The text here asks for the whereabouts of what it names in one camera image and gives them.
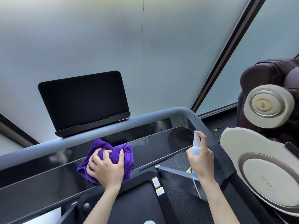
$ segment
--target purple cloth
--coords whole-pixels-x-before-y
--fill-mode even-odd
[[[96,180],[94,177],[89,176],[86,172],[86,166],[88,164],[89,158],[95,152],[95,150],[97,150],[98,148],[103,148],[102,151],[100,151],[98,154],[98,156],[101,160],[103,160],[103,152],[105,150],[112,150],[112,152],[109,154],[109,156],[110,156],[110,159],[113,164],[118,163],[119,153],[123,149],[123,154],[125,157],[124,163],[123,163],[123,169],[124,169],[123,181],[129,180],[133,166],[134,166],[133,151],[132,151],[131,145],[129,145],[129,144],[119,145],[119,146],[116,146],[115,148],[113,148],[109,143],[103,142],[99,138],[94,139],[94,141],[92,142],[90,149],[89,149],[83,163],[77,169],[78,173],[81,174],[83,177],[85,177],[90,182],[92,182],[94,184],[100,184],[98,180]]]

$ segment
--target spray bottle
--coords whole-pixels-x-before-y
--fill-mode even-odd
[[[198,156],[201,150],[201,143],[200,143],[200,138],[198,136],[197,133],[194,133],[194,140],[193,140],[193,146],[191,147],[191,152],[193,155]],[[191,170],[192,172],[192,177],[195,179],[198,179],[196,174],[194,173],[193,170]]]

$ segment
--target bottle cap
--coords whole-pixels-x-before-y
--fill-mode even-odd
[[[201,146],[200,138],[197,133],[194,133],[193,146],[198,146],[198,147]]]

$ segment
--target right hand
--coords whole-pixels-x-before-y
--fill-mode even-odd
[[[103,160],[98,156],[98,153],[102,148],[97,149],[89,158],[88,165],[86,166],[87,173],[96,178],[99,183],[105,188],[105,190],[119,191],[121,183],[123,181],[123,163],[124,154],[121,150],[119,154],[118,164],[113,164],[110,160],[109,153],[111,150],[105,150],[103,152]]]
[[[192,170],[201,184],[212,183],[214,178],[214,153],[207,147],[207,136],[201,131],[194,131],[201,138],[201,150],[198,156],[193,155],[191,148],[187,150]]]

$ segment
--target silver ring trim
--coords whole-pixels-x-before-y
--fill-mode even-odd
[[[271,94],[273,95],[274,97],[276,97],[279,102],[281,103],[281,109],[279,110],[279,112],[275,113],[275,114],[272,114],[272,115],[264,115],[264,114],[261,114],[261,113],[258,113],[252,106],[252,100],[253,98],[258,95],[258,94],[261,94],[261,93],[266,93],[266,94]],[[279,116],[281,115],[284,110],[286,109],[286,103],[284,102],[284,99],[277,93],[271,91],[271,90],[255,90],[253,91],[252,93],[250,93],[250,95],[252,95],[252,98],[250,99],[249,101],[249,106],[251,108],[251,110],[256,113],[257,115],[261,116],[261,117],[264,117],[264,118],[273,118],[273,117],[276,117],[276,116]]]
[[[299,175],[292,168],[287,166],[286,164],[280,162],[279,160],[277,160],[275,158],[266,156],[264,154],[246,153],[246,154],[241,155],[239,158],[240,173],[253,192],[255,192],[263,200],[267,201],[267,203],[271,204],[271,206],[274,208],[281,209],[282,211],[285,211],[285,212],[291,212],[291,213],[298,214],[299,213],[299,204],[294,207],[283,206],[283,205],[277,204],[277,203],[269,200],[268,198],[266,198],[262,194],[260,194],[258,191],[256,191],[256,189],[249,183],[248,179],[245,177],[245,174],[243,171],[243,165],[244,165],[245,161],[247,161],[249,159],[261,159],[261,160],[268,161],[270,163],[277,165],[281,169],[285,170],[291,177],[293,177],[295,179],[295,181],[297,182],[297,184],[299,184]]]

